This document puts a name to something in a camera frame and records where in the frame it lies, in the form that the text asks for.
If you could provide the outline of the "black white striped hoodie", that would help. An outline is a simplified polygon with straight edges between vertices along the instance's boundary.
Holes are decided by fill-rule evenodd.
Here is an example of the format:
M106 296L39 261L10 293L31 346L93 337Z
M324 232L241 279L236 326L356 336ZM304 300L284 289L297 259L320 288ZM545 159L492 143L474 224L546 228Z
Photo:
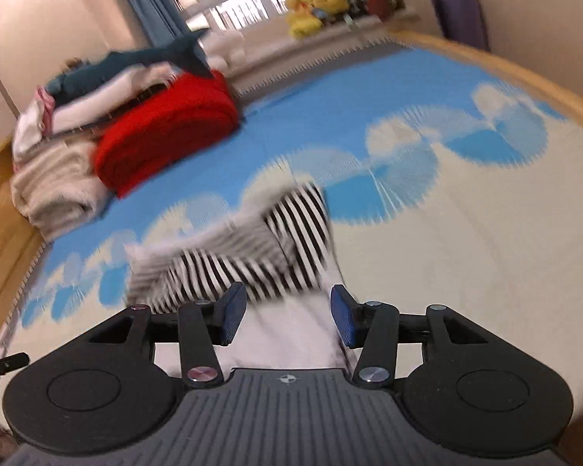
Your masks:
M195 236L131 245L126 302L174 313L188 302L214 303L244 284L247 305L234 341L216 351L235 368L351 370L328 294L341 280L330 217L312 182L261 195Z

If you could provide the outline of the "stack of folded white clothes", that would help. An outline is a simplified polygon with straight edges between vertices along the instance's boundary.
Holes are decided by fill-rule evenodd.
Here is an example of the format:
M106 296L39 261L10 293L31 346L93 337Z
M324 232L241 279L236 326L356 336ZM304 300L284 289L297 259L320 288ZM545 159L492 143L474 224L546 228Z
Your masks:
M14 163L22 166L70 137L102 139L112 122L186 73L168 62L131 66L88 95L62 106L40 87L17 119L12 138Z

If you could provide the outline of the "blue white bed sheet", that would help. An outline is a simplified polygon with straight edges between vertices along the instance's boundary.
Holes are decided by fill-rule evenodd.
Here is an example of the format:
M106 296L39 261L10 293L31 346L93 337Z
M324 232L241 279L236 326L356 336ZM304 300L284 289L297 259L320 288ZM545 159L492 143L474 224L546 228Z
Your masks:
M129 246L312 182L359 300L453 307L558 371L583 414L583 128L482 68L392 44L267 86L230 137L52 243L1 352L41 358L119 311Z

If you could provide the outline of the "cream folded blanket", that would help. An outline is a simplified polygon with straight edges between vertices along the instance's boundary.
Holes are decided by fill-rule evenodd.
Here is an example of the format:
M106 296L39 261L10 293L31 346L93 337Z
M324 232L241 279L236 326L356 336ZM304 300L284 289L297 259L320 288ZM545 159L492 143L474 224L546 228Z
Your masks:
M105 209L111 192L94 172L95 151L91 141L62 142L12 177L13 206L45 241L75 230Z

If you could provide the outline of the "red folded blanket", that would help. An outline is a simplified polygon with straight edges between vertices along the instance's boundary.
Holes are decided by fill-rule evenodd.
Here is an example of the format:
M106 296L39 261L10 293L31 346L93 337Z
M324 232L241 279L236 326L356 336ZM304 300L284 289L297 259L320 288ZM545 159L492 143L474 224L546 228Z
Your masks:
M230 137L240 116L225 77L183 74L107 127L94 172L118 197L169 165Z

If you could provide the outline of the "blue shark plush toy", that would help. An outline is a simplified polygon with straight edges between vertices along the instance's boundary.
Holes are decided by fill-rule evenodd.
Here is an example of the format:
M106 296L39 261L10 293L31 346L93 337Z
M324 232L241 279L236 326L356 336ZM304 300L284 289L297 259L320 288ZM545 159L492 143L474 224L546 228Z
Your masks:
M56 101L57 106L62 106L88 95L121 74L126 68L138 65L151 66L162 62L171 63L182 71L210 78L206 56L199 44L199 40L208 32L208 28L189 31L166 45L149 49L125 52L112 50L98 63L86 64L56 76L45 85L46 92Z

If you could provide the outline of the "white plush toy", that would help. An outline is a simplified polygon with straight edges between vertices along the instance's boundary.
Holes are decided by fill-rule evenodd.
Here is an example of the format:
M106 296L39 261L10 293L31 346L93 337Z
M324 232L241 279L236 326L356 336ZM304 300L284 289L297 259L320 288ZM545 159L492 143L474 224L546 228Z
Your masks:
M214 70L232 70L246 61L245 38L239 31L208 31L199 43Z

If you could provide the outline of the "yellow plush toy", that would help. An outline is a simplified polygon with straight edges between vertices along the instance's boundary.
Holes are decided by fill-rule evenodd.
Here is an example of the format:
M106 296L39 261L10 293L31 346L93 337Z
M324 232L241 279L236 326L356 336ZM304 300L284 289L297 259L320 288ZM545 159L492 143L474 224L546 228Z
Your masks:
M348 13L348 0L285 0L290 35L304 39Z

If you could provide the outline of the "purple fabric item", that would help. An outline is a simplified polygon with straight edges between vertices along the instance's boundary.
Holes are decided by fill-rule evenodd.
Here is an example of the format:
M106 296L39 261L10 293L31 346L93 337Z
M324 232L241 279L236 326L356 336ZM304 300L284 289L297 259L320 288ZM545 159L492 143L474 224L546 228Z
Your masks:
M491 50L484 11L479 0L431 0L445 39L474 49Z

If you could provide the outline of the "wooden bed frame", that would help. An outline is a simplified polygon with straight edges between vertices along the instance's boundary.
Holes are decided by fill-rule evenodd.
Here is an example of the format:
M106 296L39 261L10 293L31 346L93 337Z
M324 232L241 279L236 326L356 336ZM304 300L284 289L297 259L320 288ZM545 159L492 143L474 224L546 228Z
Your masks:
M389 33L401 44L428 49L454 60L483 68L496 77L536 95L542 101L550 104L554 110L573 119L583 127L583 98L574 94L570 89L564 89L546 77L534 73L534 71L483 50L433 35L420 34L415 31L396 31L393 28Z

